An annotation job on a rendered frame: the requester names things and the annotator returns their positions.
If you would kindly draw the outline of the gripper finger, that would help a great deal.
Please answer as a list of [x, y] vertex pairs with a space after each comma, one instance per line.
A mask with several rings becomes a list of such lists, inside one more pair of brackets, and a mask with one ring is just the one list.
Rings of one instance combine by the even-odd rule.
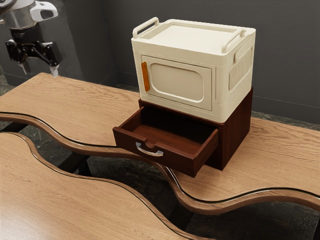
[[26, 75], [30, 75], [32, 71], [27, 62], [30, 45], [27, 43], [17, 43], [13, 39], [7, 40], [5, 45], [10, 59], [17, 62]]
[[58, 68], [63, 58], [58, 44], [55, 41], [35, 41], [34, 46], [31, 48], [31, 52], [36, 58], [49, 65], [50, 72], [54, 78], [59, 75]]

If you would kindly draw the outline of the cream box with lid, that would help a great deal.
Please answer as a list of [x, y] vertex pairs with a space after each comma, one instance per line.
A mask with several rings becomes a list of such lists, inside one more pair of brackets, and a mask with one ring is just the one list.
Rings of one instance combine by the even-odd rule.
[[250, 27], [153, 17], [132, 32], [141, 99], [225, 122], [252, 88], [255, 39]]

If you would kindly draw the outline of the dark brown wooden cabinet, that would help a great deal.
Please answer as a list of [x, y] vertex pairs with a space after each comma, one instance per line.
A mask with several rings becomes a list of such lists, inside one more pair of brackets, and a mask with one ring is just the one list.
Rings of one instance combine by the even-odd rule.
[[250, 131], [253, 91], [254, 89], [251, 88], [228, 119], [222, 123], [170, 109], [142, 99], [138, 100], [138, 104], [139, 107], [151, 107], [217, 128], [218, 145], [205, 164], [222, 171]]

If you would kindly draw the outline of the dark brown wooden drawer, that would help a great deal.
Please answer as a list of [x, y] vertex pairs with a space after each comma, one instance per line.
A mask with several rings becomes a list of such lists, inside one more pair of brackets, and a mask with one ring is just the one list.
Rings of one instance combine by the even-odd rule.
[[218, 146], [216, 127], [185, 114], [142, 106], [113, 128], [116, 145], [195, 177]]

